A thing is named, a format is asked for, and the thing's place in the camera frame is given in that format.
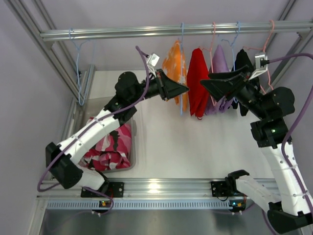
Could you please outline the orange white trousers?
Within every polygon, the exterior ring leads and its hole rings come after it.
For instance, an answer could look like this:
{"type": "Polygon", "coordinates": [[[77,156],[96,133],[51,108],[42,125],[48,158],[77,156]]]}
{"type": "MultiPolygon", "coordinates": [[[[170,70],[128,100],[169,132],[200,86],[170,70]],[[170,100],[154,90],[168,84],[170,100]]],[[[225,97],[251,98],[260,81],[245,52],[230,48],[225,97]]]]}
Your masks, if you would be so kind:
{"type": "MultiPolygon", "coordinates": [[[[167,52],[166,57],[162,63],[162,69],[165,74],[173,81],[180,83],[180,40],[176,40],[172,47],[167,52]]],[[[185,55],[183,51],[183,85],[187,86],[187,68],[185,62],[185,55]]],[[[175,97],[176,104],[180,107],[180,95],[175,97]]],[[[183,112],[188,108],[188,93],[183,94],[183,112]]]]}

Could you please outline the pink camouflage trousers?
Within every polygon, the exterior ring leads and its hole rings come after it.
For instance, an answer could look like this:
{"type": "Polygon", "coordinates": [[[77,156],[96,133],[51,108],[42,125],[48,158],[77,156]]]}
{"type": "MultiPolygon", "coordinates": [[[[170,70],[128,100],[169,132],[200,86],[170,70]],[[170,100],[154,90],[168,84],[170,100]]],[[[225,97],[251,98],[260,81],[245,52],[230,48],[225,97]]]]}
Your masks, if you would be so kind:
{"type": "Polygon", "coordinates": [[[132,131],[124,124],[104,136],[80,160],[79,165],[97,171],[112,171],[131,167],[132,131]]]}

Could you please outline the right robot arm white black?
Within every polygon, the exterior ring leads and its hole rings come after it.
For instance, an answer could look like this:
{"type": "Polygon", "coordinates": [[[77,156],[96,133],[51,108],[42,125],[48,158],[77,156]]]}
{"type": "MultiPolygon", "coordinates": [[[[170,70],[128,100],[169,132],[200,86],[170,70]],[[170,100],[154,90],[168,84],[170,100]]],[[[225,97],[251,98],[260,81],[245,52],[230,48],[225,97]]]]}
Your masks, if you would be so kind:
{"type": "Polygon", "coordinates": [[[248,66],[226,73],[211,73],[201,80],[215,100],[235,98],[258,120],[251,123],[251,133],[270,165],[278,186],[275,195],[245,170],[231,172],[225,178],[230,195],[244,194],[267,214],[273,229],[284,234],[313,222],[313,198],[297,165],[289,129],[284,117],[292,114],[293,92],[279,87],[262,94],[248,66]]]}

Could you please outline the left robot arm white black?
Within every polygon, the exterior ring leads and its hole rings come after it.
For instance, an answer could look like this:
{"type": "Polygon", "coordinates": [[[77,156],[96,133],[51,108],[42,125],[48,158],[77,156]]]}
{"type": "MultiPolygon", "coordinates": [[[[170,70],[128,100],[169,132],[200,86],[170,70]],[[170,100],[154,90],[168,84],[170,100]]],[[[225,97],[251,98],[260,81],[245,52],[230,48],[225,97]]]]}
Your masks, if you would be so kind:
{"type": "Polygon", "coordinates": [[[120,74],[115,85],[115,96],[91,122],[68,139],[46,146],[47,171],[64,189],[79,186],[104,196],[109,186],[107,177],[97,170],[80,166],[83,156],[104,136],[129,121],[136,113],[137,103],[154,96],[169,100],[188,90],[187,86],[168,78],[163,70],[148,72],[146,80],[142,82],[131,71],[120,74]]]}

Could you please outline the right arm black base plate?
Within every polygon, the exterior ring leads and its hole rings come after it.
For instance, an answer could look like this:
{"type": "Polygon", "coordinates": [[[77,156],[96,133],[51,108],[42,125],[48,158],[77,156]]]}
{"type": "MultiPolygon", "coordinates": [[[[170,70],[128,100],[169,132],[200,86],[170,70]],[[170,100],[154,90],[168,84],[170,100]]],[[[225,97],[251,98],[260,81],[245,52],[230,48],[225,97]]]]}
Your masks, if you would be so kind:
{"type": "Polygon", "coordinates": [[[229,197],[234,195],[233,186],[228,181],[211,181],[213,197],[229,197]]]}

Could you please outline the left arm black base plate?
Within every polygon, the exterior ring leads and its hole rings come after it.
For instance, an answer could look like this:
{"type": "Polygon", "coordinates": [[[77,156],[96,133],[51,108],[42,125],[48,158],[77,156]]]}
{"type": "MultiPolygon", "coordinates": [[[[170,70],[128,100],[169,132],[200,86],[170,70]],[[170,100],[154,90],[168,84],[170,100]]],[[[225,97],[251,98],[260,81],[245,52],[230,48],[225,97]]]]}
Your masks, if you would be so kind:
{"type": "Polygon", "coordinates": [[[96,197],[104,197],[105,194],[111,198],[122,198],[124,195],[124,182],[109,182],[104,183],[97,192],[94,192],[83,188],[81,190],[82,198],[96,198],[96,197]]]}

